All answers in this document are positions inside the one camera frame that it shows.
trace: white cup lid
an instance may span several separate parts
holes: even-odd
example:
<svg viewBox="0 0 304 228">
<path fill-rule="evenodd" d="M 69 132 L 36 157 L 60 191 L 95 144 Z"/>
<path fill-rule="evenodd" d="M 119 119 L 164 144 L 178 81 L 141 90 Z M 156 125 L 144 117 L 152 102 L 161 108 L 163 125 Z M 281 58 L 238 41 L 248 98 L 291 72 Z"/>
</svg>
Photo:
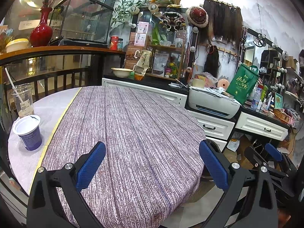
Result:
<svg viewBox="0 0 304 228">
<path fill-rule="evenodd" d="M 17 135 L 27 135 L 33 132 L 40 123 L 40 117 L 37 115 L 28 115 L 19 119 L 13 125 L 13 132 Z"/>
</svg>

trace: purple plastic cup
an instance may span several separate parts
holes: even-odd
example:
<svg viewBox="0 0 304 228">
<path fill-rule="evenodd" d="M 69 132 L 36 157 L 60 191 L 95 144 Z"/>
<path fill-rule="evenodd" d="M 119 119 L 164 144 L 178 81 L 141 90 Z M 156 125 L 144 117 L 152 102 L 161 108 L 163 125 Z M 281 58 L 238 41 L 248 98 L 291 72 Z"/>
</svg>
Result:
<svg viewBox="0 0 304 228">
<path fill-rule="evenodd" d="M 36 150 L 42 144 L 39 123 L 39 116 L 28 115 L 22 117 L 13 125 L 13 132 L 21 138 L 26 150 Z"/>
</svg>

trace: green bag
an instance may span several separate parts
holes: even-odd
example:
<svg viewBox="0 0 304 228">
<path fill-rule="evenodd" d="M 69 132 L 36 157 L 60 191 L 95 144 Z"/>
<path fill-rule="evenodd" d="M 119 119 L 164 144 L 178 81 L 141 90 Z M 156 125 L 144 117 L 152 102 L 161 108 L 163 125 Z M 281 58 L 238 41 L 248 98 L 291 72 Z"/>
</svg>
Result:
<svg viewBox="0 0 304 228">
<path fill-rule="evenodd" d="M 227 93 L 234 96 L 241 104 L 244 104 L 247 100 L 259 79 L 258 67 L 253 65 L 250 68 L 242 63 L 226 90 Z"/>
</svg>

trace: silver screw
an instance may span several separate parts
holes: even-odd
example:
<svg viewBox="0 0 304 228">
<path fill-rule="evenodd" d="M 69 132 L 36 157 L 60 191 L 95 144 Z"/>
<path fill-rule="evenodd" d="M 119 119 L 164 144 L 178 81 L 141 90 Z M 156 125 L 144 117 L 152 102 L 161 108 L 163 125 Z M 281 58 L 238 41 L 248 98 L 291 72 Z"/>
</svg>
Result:
<svg viewBox="0 0 304 228">
<path fill-rule="evenodd" d="M 39 167 L 37 171 L 38 171 L 39 173 L 41 173 L 41 172 L 44 171 L 44 168 L 43 168 L 43 167 Z"/>
<path fill-rule="evenodd" d="M 267 172 L 267 168 L 266 168 L 265 166 L 262 166 L 262 167 L 261 167 L 261 171 L 262 171 L 262 172 Z"/>
<path fill-rule="evenodd" d="M 67 170 L 71 169 L 73 167 L 73 165 L 71 163 L 67 163 L 64 168 L 66 168 Z"/>
<path fill-rule="evenodd" d="M 238 163 L 232 163 L 231 165 L 234 169 L 240 168 L 240 165 Z"/>
</svg>

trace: round table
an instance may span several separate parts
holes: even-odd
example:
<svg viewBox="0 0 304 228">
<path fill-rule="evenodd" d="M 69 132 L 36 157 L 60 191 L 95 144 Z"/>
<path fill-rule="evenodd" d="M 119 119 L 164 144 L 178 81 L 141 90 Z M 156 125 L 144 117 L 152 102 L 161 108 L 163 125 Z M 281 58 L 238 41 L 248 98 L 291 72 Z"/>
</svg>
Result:
<svg viewBox="0 0 304 228">
<path fill-rule="evenodd" d="M 27 193 L 37 167 L 60 169 L 102 141 L 106 156 L 84 199 L 106 228 L 158 227 L 193 194 L 203 161 L 203 129 L 172 101 L 143 90 L 74 88 L 34 103 L 41 117 L 42 146 L 27 151 L 9 137 L 9 159 Z M 61 189 L 63 209 L 76 222 Z"/>
</svg>

